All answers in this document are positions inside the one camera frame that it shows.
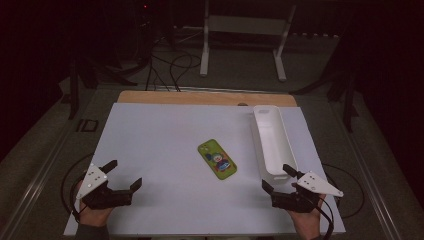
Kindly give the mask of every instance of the gray carpet floor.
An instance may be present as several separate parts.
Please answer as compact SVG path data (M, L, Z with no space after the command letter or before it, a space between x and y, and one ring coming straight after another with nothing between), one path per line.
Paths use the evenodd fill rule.
M208 76L200 77L199 67L191 68L178 80L178 85L182 91L286 93L297 90L319 78L337 41L290 37L283 53L288 76L285 83L277 80L271 47L249 49L216 42L211 48ZM178 46L200 56L199 42L198 38L193 38ZM154 51L158 58L153 60L158 76L152 74L150 90L155 85L158 90L166 90L165 83L173 91L170 65L159 58L172 61L181 54L170 52L166 44L158 45ZM189 61L188 57L181 58L175 64L187 66ZM174 68L173 71L174 76L179 76L183 69ZM121 86L104 76L100 76L96 90L81 87L81 109L74 121L68 120L69 105L56 103L2 161L0 223L2 230L16 230L9 239L68 239L62 236L69 217L61 205L62 178L77 160L95 151L119 93L125 89L144 89L147 75L148 68L128 77L139 83L137 87ZM64 80L61 84L66 93L69 81ZM423 211L361 95L355 95L354 107L358 114L352 119L353 133L348 133L340 121L343 104L327 101L325 93L328 88L329 85L324 85L306 95L296 96L296 100L305 115L321 161L349 173L324 165L324 170L345 193L339 211L345 217L347 232L331 239L424 239ZM76 132L79 119L98 120L99 128L95 132ZM76 178L89 161L87 158L78 165L69 179ZM46 169L46 162L53 164L40 173L40 169ZM40 191L30 192L33 201L23 206L21 200L28 197L24 194L28 193L28 186L31 187L38 174L45 174L45 181L36 182ZM13 226L7 224L8 220L14 220ZM276 238L298 239L293 235ZM125 238L113 236L112 239Z

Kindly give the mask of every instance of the white bracket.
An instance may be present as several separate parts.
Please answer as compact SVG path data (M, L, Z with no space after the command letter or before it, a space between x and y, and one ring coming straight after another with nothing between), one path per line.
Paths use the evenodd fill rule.
M81 187L77 193L76 199L81 199L87 194L92 192L94 189L99 187L102 183L107 181L107 176L102 170L100 170L94 164L90 164L90 167L85 174L84 180L82 181Z
M303 177L299 178L297 185L314 193L330 194L336 197L343 197L344 195L342 191L333 187L333 185L313 172L305 173Z

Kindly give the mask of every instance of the cartoon character print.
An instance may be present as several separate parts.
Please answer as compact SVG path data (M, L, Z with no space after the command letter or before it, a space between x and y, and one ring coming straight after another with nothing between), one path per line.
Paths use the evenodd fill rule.
M209 161L215 163L215 170L219 172L224 172L227 168L231 167L230 162L225 158L224 153L214 153L206 154L206 157Z

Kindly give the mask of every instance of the person's left hand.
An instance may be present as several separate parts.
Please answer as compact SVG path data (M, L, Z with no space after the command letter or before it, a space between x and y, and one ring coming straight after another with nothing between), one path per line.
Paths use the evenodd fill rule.
M81 187L82 181L78 183L78 189ZM113 208L91 209L80 201L80 224L93 227L106 226L107 220Z

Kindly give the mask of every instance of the green phone case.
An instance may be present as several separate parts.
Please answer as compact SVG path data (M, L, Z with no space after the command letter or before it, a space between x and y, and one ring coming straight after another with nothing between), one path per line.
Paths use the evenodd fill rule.
M226 179L237 171L237 165L215 139L200 144L197 150L220 180Z

